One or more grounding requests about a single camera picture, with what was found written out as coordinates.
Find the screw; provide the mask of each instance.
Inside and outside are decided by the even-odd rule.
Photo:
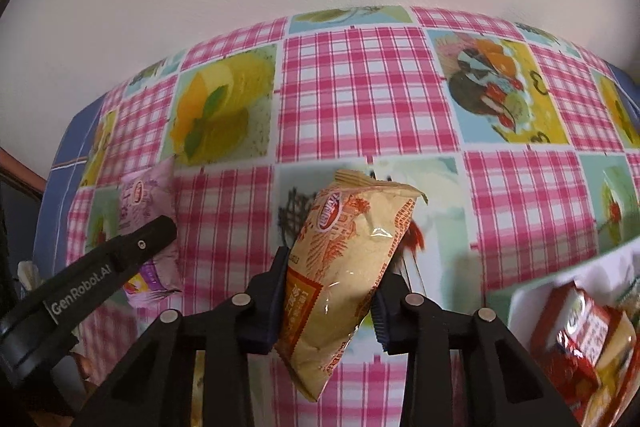
[[[404,298],[404,301],[409,304],[409,306],[420,306],[424,302],[424,297],[419,293],[409,293]]]
[[[251,302],[251,295],[247,293],[237,293],[231,297],[231,302],[236,306],[246,306]]]
[[[480,308],[478,310],[478,317],[485,322],[493,322],[495,320],[495,312],[491,308]]]
[[[178,312],[176,310],[164,310],[160,314],[160,321],[165,324],[171,324],[175,319],[178,318]]]

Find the brand logo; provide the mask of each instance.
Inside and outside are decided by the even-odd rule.
[[[142,189],[145,186],[142,184],[142,180],[138,180],[133,187],[133,204],[138,204],[142,201]]]
[[[49,310],[54,315],[60,315],[64,310],[69,308],[74,302],[81,298],[85,293],[91,290],[97,283],[107,277],[111,273],[111,266],[108,264],[100,268],[100,273],[95,271],[89,279],[81,281],[78,285],[68,290],[68,293],[60,300],[56,300],[50,305]]]
[[[326,199],[324,207],[318,216],[318,229],[320,229],[320,232],[326,232],[331,229],[339,215],[340,192],[334,192]]]

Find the yellow snack package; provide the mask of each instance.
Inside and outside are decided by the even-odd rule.
[[[289,254],[276,350],[317,401],[411,222],[417,188],[340,170],[314,201]]]

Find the checkered tablecloth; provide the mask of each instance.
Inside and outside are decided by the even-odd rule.
[[[369,7],[366,13],[380,17],[384,10]],[[268,269],[278,241],[275,214],[285,164],[453,158],[468,186],[472,213],[467,219],[470,230],[477,231],[468,247],[481,260],[484,291],[546,275],[600,251],[580,154],[619,158],[640,191],[640,153],[623,146],[593,76],[597,71],[613,78],[606,62],[578,46],[581,58],[564,53],[553,42],[532,41],[510,22],[478,14],[415,7],[406,10],[406,19],[386,23],[358,22],[357,15],[301,32],[294,31],[294,18],[236,30],[185,51],[179,67],[167,74],[160,68],[140,89],[129,92],[127,81],[107,95],[101,115],[116,111],[116,121],[95,186],[79,188],[68,213],[68,263],[84,253],[95,194],[159,161],[181,77],[220,58],[276,46],[266,156],[177,169],[178,269],[184,291],[151,309],[108,301],[81,325],[96,382],[164,309],[209,310]],[[468,123],[456,115],[460,108],[454,110],[427,29],[452,30],[466,40],[526,44],[569,144],[465,141],[460,129]],[[459,404],[460,361],[455,355],[452,361]],[[268,383],[260,391],[258,425],[398,425],[405,364],[378,355],[343,362],[319,402],[309,403],[295,391],[278,357],[252,359],[254,373]]]

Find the red snack package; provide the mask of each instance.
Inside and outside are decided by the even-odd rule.
[[[578,421],[600,384],[594,370],[609,330],[607,311],[573,282],[549,295],[531,337],[531,354]]]

